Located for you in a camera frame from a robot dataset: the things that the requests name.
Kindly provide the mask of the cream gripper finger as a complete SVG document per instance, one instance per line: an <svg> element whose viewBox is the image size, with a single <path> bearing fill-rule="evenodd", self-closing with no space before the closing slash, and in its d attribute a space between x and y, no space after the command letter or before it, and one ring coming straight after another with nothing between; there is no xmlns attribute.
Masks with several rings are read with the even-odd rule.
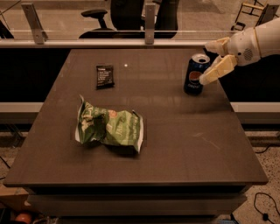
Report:
<svg viewBox="0 0 280 224"><path fill-rule="evenodd" d="M205 44L205 48L208 52L217 53L221 56L225 56L228 54L228 41L229 40L230 40L230 37L212 40Z"/></svg>
<svg viewBox="0 0 280 224"><path fill-rule="evenodd" d="M199 83L203 86L217 81L219 78L231 73L237 65L234 55L218 56L213 64L199 77Z"/></svg>

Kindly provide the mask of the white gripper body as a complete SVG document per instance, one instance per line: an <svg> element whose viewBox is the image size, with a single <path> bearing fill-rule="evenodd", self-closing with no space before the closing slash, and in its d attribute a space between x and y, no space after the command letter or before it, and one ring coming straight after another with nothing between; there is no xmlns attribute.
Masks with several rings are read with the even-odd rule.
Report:
<svg viewBox="0 0 280 224"><path fill-rule="evenodd" d="M257 43L256 29L248 28L234 34L227 43L229 54L237 58L238 66L246 66L261 58Z"/></svg>

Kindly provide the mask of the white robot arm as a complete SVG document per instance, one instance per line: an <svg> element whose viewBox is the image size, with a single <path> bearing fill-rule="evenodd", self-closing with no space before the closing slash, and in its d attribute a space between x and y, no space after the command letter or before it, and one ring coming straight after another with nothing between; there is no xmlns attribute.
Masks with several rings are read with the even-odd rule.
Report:
<svg viewBox="0 0 280 224"><path fill-rule="evenodd" d="M261 58L280 53L280 18L238 31L231 37L207 42L205 48L218 57L199 77L207 85L231 73L236 66L256 63Z"/></svg>

